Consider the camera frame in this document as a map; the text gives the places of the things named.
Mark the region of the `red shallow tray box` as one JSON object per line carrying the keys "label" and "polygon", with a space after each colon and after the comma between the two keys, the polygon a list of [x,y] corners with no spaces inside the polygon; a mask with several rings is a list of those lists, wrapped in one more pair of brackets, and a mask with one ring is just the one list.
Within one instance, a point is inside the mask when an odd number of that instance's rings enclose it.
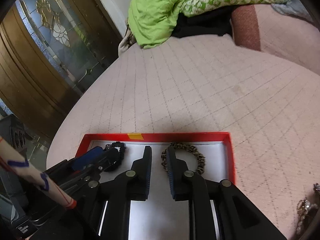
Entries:
{"label": "red shallow tray box", "polygon": [[167,172],[161,165],[161,153],[170,143],[184,142],[197,147],[205,156],[205,179],[235,182],[233,148],[228,132],[86,134],[76,156],[114,141],[126,145],[124,160],[116,171],[103,172],[101,183],[127,171],[134,160],[143,156],[145,146],[152,148],[149,196],[145,202],[131,202],[129,239],[189,238],[188,203],[173,200]]}

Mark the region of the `wooden glass door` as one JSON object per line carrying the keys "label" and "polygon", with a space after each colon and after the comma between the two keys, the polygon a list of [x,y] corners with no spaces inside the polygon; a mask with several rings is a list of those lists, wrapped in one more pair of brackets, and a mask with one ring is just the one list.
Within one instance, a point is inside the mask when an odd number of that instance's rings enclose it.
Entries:
{"label": "wooden glass door", "polygon": [[1,0],[1,99],[53,139],[118,57],[121,35],[99,0]]}

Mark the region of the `leopard print scrunchie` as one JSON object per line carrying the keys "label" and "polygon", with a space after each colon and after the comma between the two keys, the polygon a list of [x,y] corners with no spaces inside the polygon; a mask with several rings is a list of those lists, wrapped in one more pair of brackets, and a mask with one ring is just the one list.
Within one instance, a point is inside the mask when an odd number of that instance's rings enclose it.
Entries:
{"label": "leopard print scrunchie", "polygon": [[184,160],[192,171],[200,175],[204,173],[206,159],[196,146],[181,142],[172,142],[169,146],[175,150],[177,158]]}

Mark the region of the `white red striped stick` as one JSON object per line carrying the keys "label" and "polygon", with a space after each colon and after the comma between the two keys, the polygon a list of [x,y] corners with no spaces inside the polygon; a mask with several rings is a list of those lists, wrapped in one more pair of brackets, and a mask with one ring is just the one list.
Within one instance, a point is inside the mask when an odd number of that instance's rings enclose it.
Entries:
{"label": "white red striped stick", "polygon": [[34,184],[46,196],[66,209],[76,207],[76,200],[60,189],[44,172],[36,169],[1,137],[1,166]]}

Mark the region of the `pink bolster pillow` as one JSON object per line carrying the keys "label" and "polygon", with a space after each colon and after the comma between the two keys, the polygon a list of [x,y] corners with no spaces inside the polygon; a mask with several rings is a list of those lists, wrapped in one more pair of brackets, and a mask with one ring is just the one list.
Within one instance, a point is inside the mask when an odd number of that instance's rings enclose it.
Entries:
{"label": "pink bolster pillow", "polygon": [[319,74],[319,30],[311,23],[281,15],[270,5],[242,5],[232,12],[237,46],[262,51]]}

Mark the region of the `black beaded scrunchie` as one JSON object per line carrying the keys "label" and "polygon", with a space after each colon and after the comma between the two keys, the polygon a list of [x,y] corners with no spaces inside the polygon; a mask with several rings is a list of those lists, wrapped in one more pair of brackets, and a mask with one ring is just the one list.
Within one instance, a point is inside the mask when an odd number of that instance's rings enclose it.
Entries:
{"label": "black beaded scrunchie", "polygon": [[121,165],[124,159],[126,146],[123,142],[116,141],[111,144],[107,144],[104,151],[106,153],[106,160],[103,163],[103,171],[113,172]]}

